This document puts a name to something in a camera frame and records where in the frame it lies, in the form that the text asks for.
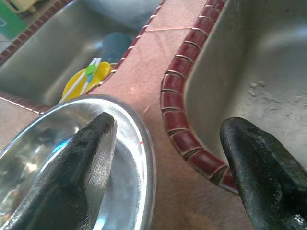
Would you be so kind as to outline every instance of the tile countertop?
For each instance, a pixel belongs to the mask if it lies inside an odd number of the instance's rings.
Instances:
[[[91,92],[109,94],[129,104],[150,130],[157,166],[152,230],[253,229],[240,198],[212,185],[184,162],[162,121],[162,78],[205,2],[167,0],[117,72]],[[21,110],[0,100],[1,148],[37,117]]]

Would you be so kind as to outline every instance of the red bullnose tile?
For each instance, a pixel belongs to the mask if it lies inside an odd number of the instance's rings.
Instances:
[[[57,1],[56,3],[54,3],[54,6],[59,10],[62,8],[62,3],[60,1]]]
[[[13,41],[13,44],[14,44],[15,46],[20,46],[21,43],[22,43],[22,42],[21,42],[19,39],[15,39],[15,41]]]
[[[46,11],[46,12],[44,13],[44,15],[45,15],[47,18],[51,18],[52,15],[53,15],[53,12],[49,9],[48,11]]]
[[[161,94],[161,109],[183,110],[181,94],[177,92],[163,92]]]
[[[34,24],[30,25],[29,26],[29,29],[32,30],[32,31],[36,31],[38,29],[38,27]]]
[[[146,22],[146,25],[149,25],[149,24],[152,22],[153,19],[154,19],[154,17],[150,17],[150,18],[148,19],[148,21]]]
[[[206,3],[207,6],[213,6],[214,8],[221,11],[225,5],[223,0],[208,0]]]
[[[140,37],[135,38],[130,46],[135,46],[135,44],[138,42],[139,39],[140,39]]]
[[[51,6],[51,7],[49,8],[49,11],[52,12],[52,14],[55,14],[58,10],[57,10],[57,8],[55,8],[54,6]]]
[[[207,178],[212,178],[217,171],[226,166],[226,163],[201,149],[188,158],[188,162]]]
[[[14,46],[14,45],[10,45],[9,47],[7,47],[7,49],[10,51],[10,52],[13,52],[13,51],[15,51],[16,50],[16,46]]]
[[[159,10],[162,8],[162,6],[158,6],[155,11],[153,12],[153,15],[157,15],[157,13],[159,12]]]
[[[42,21],[43,23],[45,23],[48,20],[48,17],[45,15],[40,16],[39,18],[40,21]]]
[[[27,39],[27,36],[25,34],[21,34],[19,35],[18,39],[24,42]]]
[[[67,1],[66,0],[59,0],[62,4],[62,6],[65,6],[67,4]]]
[[[174,131],[178,129],[188,129],[189,123],[186,115],[182,111],[168,111],[162,114],[166,130]]]
[[[206,6],[202,12],[201,16],[209,18],[211,21],[216,22],[217,18],[219,17],[219,12],[217,9],[213,8],[212,6]]]
[[[132,49],[127,49],[121,58],[126,58]]]
[[[162,0],[162,2],[160,3],[160,6],[163,6],[163,4],[166,2],[166,0]]]
[[[168,67],[168,71],[178,73],[185,78],[187,77],[191,67],[192,64],[188,60],[176,57]]]
[[[124,60],[119,60],[119,62],[116,64],[116,66],[114,66],[113,70],[118,70],[120,65],[123,63]]]
[[[220,184],[221,187],[228,189],[234,193],[238,193],[237,184],[235,178],[231,174],[230,168],[227,168],[223,177],[221,178]]]
[[[166,74],[162,83],[162,90],[170,90],[182,92],[184,86],[184,78],[176,74]]]
[[[40,28],[43,25],[43,22],[41,22],[40,20],[36,20],[34,22],[34,25],[36,25],[38,28]]]
[[[7,57],[10,55],[10,52],[9,52],[7,49],[5,49],[5,50],[2,51],[1,55],[2,55],[4,58],[7,58]]]
[[[194,28],[200,29],[206,35],[209,35],[214,23],[207,18],[198,18],[194,24]]]
[[[200,149],[200,143],[195,139],[191,131],[185,130],[177,132],[170,137],[177,151],[184,156],[192,150]]]
[[[31,31],[31,30],[29,30],[29,29],[26,29],[26,30],[24,31],[24,34],[25,34],[26,36],[30,37],[30,36],[33,34],[33,31]]]
[[[207,36],[204,35],[204,33],[202,33],[201,31],[191,30],[188,36],[186,37],[185,42],[192,43],[196,45],[198,48],[202,48],[202,45],[204,44],[206,39]]]
[[[189,61],[194,63],[198,57],[200,50],[194,45],[183,43],[177,52],[177,55],[187,58]]]
[[[146,28],[147,28],[147,25],[143,26],[143,28],[139,32],[138,36],[143,35],[143,33],[145,32]]]

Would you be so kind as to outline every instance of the tile edging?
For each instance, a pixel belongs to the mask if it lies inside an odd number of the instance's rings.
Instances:
[[[193,134],[184,108],[184,84],[211,33],[226,0],[208,0],[169,65],[161,86],[161,112],[167,134],[177,152],[215,185],[237,194],[226,162],[208,151]]]

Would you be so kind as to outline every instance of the stainless steel bowl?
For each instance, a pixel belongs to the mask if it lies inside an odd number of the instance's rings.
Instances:
[[[3,150],[0,154],[2,221],[19,205],[44,163],[101,112],[117,120],[118,132],[111,174],[94,229],[149,228],[155,194],[151,138],[127,105],[105,95],[82,96],[53,107]]]

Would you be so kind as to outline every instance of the pink tile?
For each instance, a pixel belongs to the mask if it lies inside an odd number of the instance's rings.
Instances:
[[[183,110],[182,96],[178,92],[163,92],[161,94],[161,109]]]
[[[226,163],[208,151],[201,149],[188,158],[194,168],[207,178],[212,178]]]
[[[207,36],[199,30],[191,30],[185,39],[185,42],[192,43],[198,48],[202,48],[202,45],[206,41]]]
[[[183,111],[167,111],[162,113],[166,130],[188,129],[189,123]]]
[[[117,72],[91,93],[111,94],[128,102],[142,116],[145,113],[153,119],[159,117],[161,132],[166,134],[160,106],[162,79],[188,32],[189,29],[145,32]]]
[[[173,59],[167,71],[178,73],[185,78],[188,76],[191,67],[191,62],[184,58],[176,57]]]
[[[216,22],[217,18],[219,17],[219,12],[212,6],[206,6],[201,12],[201,16],[209,18],[212,22]]]
[[[162,83],[162,90],[182,92],[184,78],[176,74],[166,74]]]
[[[191,28],[207,0],[167,0],[147,31]]]
[[[194,63],[198,57],[200,49],[194,45],[183,43],[177,52],[177,55],[187,58],[190,62]]]
[[[194,138],[191,131],[188,130],[177,132],[170,138],[179,154],[183,157],[188,152],[201,148],[200,143]]]
[[[219,185],[233,193],[237,193],[237,184],[235,178],[231,174],[230,168],[226,169]]]
[[[209,21],[207,18],[198,18],[193,26],[193,28],[200,29],[202,32],[204,32],[205,35],[209,35],[212,28],[214,26],[214,23]]]
[[[206,5],[208,6],[213,6],[216,9],[218,9],[219,11],[221,11],[225,5],[223,0],[208,0]]]

